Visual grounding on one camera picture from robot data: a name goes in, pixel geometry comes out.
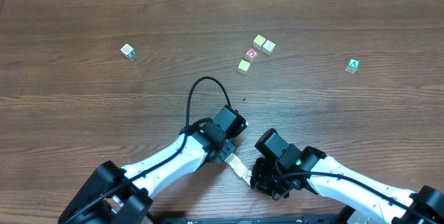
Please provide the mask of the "yellow top wooden block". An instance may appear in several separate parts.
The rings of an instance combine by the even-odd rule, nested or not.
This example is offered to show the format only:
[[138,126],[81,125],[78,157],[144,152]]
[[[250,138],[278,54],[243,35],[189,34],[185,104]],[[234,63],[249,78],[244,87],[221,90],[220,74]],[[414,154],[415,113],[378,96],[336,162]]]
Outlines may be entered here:
[[244,182],[245,182],[248,186],[250,186],[251,177],[252,177],[252,171],[251,171],[251,170],[247,170],[247,171],[242,175],[242,179],[244,180]]

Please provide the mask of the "white block with green edge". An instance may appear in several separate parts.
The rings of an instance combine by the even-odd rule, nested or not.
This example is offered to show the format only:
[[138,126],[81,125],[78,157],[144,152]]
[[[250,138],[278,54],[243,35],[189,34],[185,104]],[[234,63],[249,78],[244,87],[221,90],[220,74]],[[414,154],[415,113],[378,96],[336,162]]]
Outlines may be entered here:
[[241,162],[234,166],[233,169],[240,178],[248,172],[248,169]]

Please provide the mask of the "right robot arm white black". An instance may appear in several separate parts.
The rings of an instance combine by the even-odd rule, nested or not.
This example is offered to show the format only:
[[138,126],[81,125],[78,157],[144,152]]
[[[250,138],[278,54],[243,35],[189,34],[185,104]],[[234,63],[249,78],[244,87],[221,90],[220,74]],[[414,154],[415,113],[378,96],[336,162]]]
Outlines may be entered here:
[[273,128],[255,144],[262,154],[253,167],[251,187],[274,200],[306,189],[346,205],[338,223],[358,212],[377,223],[442,223],[443,193],[423,186],[400,189],[359,174],[325,152],[307,146],[300,150]]

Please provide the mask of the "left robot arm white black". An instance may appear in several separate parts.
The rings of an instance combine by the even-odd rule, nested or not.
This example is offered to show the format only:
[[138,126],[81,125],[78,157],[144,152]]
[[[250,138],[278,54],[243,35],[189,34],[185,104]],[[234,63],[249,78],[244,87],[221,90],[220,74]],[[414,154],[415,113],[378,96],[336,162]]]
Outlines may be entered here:
[[225,105],[213,118],[184,127],[156,154],[119,168],[98,166],[61,213],[59,223],[141,223],[153,199],[182,176],[206,163],[222,164],[236,150],[232,140],[248,127],[238,111]]

